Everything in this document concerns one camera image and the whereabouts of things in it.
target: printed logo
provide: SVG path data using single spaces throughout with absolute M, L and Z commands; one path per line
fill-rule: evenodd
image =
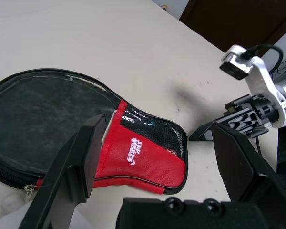
M 134 156 L 136 154 L 140 154 L 141 146 L 142 146 L 142 142 L 139 141 L 137 138 L 133 137 L 132 138 L 132 143 L 130 145 L 130 149 L 129 149 L 129 152 L 128 152 L 128 157 L 127 157 L 127 161 L 132 166 L 134 166 L 134 164 L 135 164 Z

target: zipper pull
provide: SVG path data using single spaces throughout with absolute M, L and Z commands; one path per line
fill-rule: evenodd
M 24 186 L 24 191 L 26 191 L 27 193 L 25 194 L 25 199 L 24 199 L 24 203 L 28 203 L 31 199 L 32 193 L 35 190 L 36 185 L 30 184 L 30 185 L 26 185 Z

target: black bracket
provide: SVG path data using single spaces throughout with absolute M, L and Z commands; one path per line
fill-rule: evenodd
M 90 197 L 105 129 L 105 115 L 88 119 L 59 151 L 20 229 L 69 228 L 75 207 Z

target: table tennis paddle case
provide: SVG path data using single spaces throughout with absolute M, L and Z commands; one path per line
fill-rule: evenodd
M 0 181 L 37 190 L 57 152 L 99 114 L 108 127 L 93 187 L 130 185 L 158 194 L 184 187 L 187 137 L 179 125 L 139 110 L 96 79 L 59 69 L 0 82 Z

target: black mesh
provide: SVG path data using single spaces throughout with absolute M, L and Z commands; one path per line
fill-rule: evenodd
M 184 159 L 186 134 L 178 125 L 144 114 L 131 105 L 127 105 L 120 124 Z

